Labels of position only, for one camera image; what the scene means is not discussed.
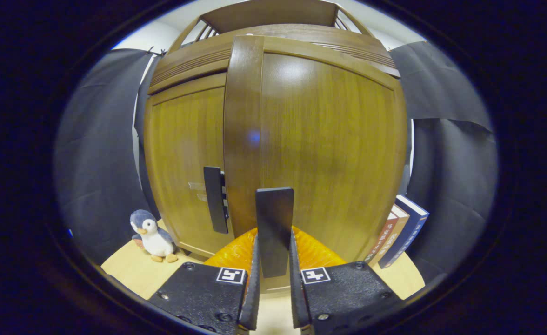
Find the cabinet door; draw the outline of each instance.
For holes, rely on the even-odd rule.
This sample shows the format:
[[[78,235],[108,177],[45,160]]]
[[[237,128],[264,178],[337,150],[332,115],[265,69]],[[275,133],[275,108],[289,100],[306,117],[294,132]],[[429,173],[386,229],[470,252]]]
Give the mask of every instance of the cabinet door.
[[[293,225],[346,261],[365,257],[405,162],[397,80],[306,42],[237,36],[223,126],[235,234],[256,226],[256,189],[292,187]]]
[[[148,100],[146,164],[164,223],[178,246],[210,257],[233,240],[213,230],[204,166],[223,168],[226,74],[177,85]]]

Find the wooden cabinet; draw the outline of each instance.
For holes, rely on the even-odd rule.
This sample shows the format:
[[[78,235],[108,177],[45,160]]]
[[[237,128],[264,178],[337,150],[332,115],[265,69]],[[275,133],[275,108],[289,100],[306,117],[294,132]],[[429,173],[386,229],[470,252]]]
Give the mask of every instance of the wooden cabinet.
[[[405,159],[397,80],[316,45],[237,36],[227,70],[224,168],[236,234],[258,188],[294,188],[293,225],[346,261],[386,222]]]
[[[217,36],[173,47],[154,74],[145,150],[165,226],[179,246],[209,257],[256,227],[256,189],[292,187],[293,224],[346,261],[363,259],[405,161],[406,113],[391,58],[370,33],[233,26],[226,32],[212,19]],[[225,172],[227,234],[212,227],[204,166]]]
[[[176,244],[207,257],[233,240],[213,231],[203,182],[203,166],[223,166],[225,80],[206,76],[147,103],[146,164],[156,204]]]

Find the stuffed penguin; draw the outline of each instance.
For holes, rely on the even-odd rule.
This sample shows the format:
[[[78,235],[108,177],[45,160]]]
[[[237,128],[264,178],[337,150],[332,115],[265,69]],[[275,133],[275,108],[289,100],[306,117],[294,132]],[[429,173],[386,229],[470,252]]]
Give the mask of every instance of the stuffed penguin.
[[[172,237],[167,231],[158,227],[156,218],[150,212],[142,209],[133,212],[131,227],[133,231],[140,234],[143,247],[152,254],[152,260],[162,261],[162,257],[165,257],[167,262],[172,263],[178,259],[174,255]]]

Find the cabinet handle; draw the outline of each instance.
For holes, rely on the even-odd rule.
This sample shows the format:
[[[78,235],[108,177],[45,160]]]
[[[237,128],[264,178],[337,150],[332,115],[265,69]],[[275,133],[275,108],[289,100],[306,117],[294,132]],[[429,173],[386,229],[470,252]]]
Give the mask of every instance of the cabinet handle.
[[[226,219],[228,218],[228,211],[224,206],[224,174],[219,167],[216,166],[204,166],[203,167],[203,179],[205,180],[205,192],[207,193],[207,206],[209,207],[209,214],[212,217],[213,230],[227,234],[228,227],[226,226]]]

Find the black curtain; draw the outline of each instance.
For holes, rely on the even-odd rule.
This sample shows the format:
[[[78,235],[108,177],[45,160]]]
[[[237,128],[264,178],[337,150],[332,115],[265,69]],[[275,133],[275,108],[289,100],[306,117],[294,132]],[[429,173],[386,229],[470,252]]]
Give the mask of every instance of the black curtain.
[[[133,108],[152,55],[106,54],[82,79],[65,109],[54,179],[67,227],[97,263],[131,240],[130,214],[150,210],[133,157]]]
[[[410,138],[400,193],[428,210],[408,255],[426,283],[457,267],[484,231],[496,190],[497,144],[486,106],[439,49],[416,42],[391,51],[401,74]]]
[[[137,97],[137,110],[135,112],[134,124],[137,135],[139,136],[139,178],[141,180],[141,187],[143,190],[143,194],[146,196],[147,203],[150,206],[150,212],[152,212],[152,214],[154,214],[154,216],[158,220],[161,218],[161,215],[158,211],[158,207],[156,206],[156,200],[154,199],[154,195],[152,194],[150,179],[147,174],[146,151],[144,150],[145,146],[143,141],[143,125],[146,116],[146,102],[149,97],[149,95],[147,95],[147,92],[150,88],[150,82],[152,82],[154,70],[156,70],[156,66],[160,59],[161,56],[158,55],[156,56],[156,58],[154,58],[152,64],[147,70],[146,76],[143,79],[141,86],[139,86],[139,95]]]

